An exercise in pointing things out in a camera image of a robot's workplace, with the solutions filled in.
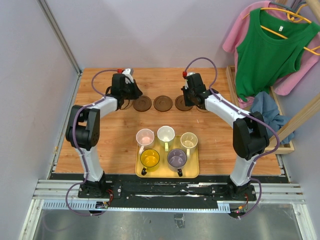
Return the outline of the brown coaster bottom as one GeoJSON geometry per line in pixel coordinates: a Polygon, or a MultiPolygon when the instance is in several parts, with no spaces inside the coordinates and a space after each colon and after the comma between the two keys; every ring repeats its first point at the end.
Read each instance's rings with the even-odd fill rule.
{"type": "Polygon", "coordinates": [[[167,112],[173,106],[173,101],[166,95],[160,95],[153,101],[154,108],[159,112],[167,112]]]}

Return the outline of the brown coaster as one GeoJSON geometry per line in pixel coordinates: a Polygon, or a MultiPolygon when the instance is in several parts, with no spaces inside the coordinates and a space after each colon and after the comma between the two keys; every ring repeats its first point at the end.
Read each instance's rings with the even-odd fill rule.
{"type": "Polygon", "coordinates": [[[151,106],[152,101],[146,95],[142,95],[138,99],[133,101],[133,108],[138,112],[146,112],[151,108],[151,106]]]}
{"type": "Polygon", "coordinates": [[[183,112],[187,112],[187,111],[190,111],[193,106],[186,106],[185,104],[185,99],[184,99],[184,96],[183,95],[179,95],[176,99],[175,99],[175,107],[180,110],[180,111],[183,111],[183,112]]]}
{"type": "Polygon", "coordinates": [[[153,101],[154,108],[159,112],[167,112],[173,106],[173,101],[166,95],[160,95],[153,101]]]}

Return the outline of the cream cup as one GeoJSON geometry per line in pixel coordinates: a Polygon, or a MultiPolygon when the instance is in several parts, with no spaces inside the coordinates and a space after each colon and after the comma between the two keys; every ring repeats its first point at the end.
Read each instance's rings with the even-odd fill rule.
{"type": "Polygon", "coordinates": [[[189,160],[198,146],[198,137],[192,132],[185,132],[180,137],[180,148],[185,152],[189,160]]]}

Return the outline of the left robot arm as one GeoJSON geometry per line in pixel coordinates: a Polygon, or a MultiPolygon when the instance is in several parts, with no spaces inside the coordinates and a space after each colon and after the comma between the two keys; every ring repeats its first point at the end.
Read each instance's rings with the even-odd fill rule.
{"type": "Polygon", "coordinates": [[[120,110],[125,100],[137,100],[143,94],[133,78],[132,68],[114,72],[106,92],[97,92],[101,99],[84,106],[74,105],[70,111],[65,138],[75,148],[84,169],[80,198],[102,198],[108,192],[97,150],[101,118],[120,110]]]}

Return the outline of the light wooden coaster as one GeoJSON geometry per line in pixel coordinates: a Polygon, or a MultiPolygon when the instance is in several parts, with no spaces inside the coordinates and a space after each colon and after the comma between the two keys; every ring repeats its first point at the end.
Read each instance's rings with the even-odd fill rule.
{"type": "Polygon", "coordinates": [[[198,106],[195,106],[196,109],[202,113],[208,113],[209,111],[207,111],[206,109],[202,109],[202,108],[199,108],[198,106]]]}

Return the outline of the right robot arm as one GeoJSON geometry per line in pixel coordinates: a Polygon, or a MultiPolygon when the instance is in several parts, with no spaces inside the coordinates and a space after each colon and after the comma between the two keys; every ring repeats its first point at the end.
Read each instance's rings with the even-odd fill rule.
{"type": "Polygon", "coordinates": [[[249,190],[256,158],[270,143],[263,117],[259,112],[249,113],[240,109],[214,89],[206,89],[199,73],[184,71],[182,76],[185,79],[181,88],[185,105],[214,113],[232,127],[236,160],[225,194],[232,200],[238,200],[249,190]]]}

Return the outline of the woven rattan coaster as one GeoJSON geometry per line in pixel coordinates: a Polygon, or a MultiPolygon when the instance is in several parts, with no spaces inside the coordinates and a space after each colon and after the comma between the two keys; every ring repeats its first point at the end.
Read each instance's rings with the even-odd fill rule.
{"type": "Polygon", "coordinates": [[[125,99],[120,110],[127,110],[133,105],[133,100],[125,99]]]}

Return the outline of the brown coaster top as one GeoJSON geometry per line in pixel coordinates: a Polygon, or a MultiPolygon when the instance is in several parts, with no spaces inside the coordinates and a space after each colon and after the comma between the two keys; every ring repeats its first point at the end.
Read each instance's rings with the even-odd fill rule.
{"type": "Polygon", "coordinates": [[[175,99],[175,107],[180,110],[180,111],[183,111],[183,112],[187,112],[187,111],[190,111],[193,106],[186,106],[185,104],[185,99],[184,99],[184,96],[183,95],[179,95],[176,99],[175,99]]]}

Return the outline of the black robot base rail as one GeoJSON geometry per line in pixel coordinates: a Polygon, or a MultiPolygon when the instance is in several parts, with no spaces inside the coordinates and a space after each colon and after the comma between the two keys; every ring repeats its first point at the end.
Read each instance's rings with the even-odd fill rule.
{"type": "Polygon", "coordinates": [[[91,214],[106,210],[132,211],[219,211],[242,215],[257,200],[251,183],[236,187],[227,176],[200,175],[194,179],[139,178],[107,175],[98,190],[86,183],[57,179],[48,192],[60,196],[66,207],[87,209],[91,214]]]}

